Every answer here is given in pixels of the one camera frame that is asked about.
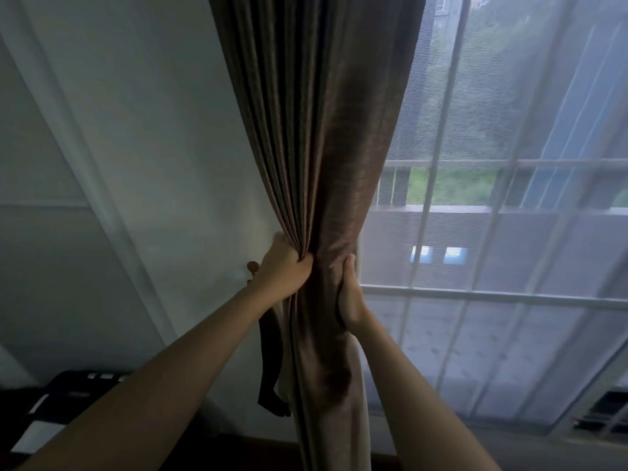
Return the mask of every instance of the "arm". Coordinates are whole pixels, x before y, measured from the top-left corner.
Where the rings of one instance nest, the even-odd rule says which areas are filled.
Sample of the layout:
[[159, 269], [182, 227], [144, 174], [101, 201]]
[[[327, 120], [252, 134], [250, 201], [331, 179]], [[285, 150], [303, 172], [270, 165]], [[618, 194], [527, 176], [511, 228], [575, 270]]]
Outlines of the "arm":
[[367, 309], [355, 272], [345, 260], [340, 314], [357, 337], [404, 469], [485, 471], [499, 467]]
[[37, 451], [30, 470], [156, 470], [249, 328], [310, 276], [312, 256], [275, 235], [253, 280]]

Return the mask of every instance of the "curtain fold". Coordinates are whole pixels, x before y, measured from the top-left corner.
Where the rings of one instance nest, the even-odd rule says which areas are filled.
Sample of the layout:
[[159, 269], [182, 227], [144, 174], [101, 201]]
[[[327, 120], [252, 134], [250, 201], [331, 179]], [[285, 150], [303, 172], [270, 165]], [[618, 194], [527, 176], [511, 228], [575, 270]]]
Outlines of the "curtain fold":
[[[310, 279], [283, 305], [304, 467], [370, 469], [362, 367], [337, 296], [393, 136], [425, 0], [210, 5], [268, 197], [297, 251], [315, 256]], [[277, 337], [267, 332], [266, 347], [281, 348]], [[264, 359], [270, 370], [277, 364]], [[262, 396], [272, 381], [260, 390], [269, 410]]]

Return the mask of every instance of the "right hand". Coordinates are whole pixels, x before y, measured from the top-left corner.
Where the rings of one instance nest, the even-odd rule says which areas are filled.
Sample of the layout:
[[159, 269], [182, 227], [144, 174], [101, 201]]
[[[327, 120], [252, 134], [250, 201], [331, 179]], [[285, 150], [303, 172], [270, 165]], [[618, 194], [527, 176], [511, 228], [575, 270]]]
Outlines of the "right hand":
[[340, 316], [353, 335], [358, 335], [360, 327], [369, 316], [364, 302], [362, 288], [357, 283], [356, 255], [350, 254], [342, 265], [342, 286], [338, 297]]

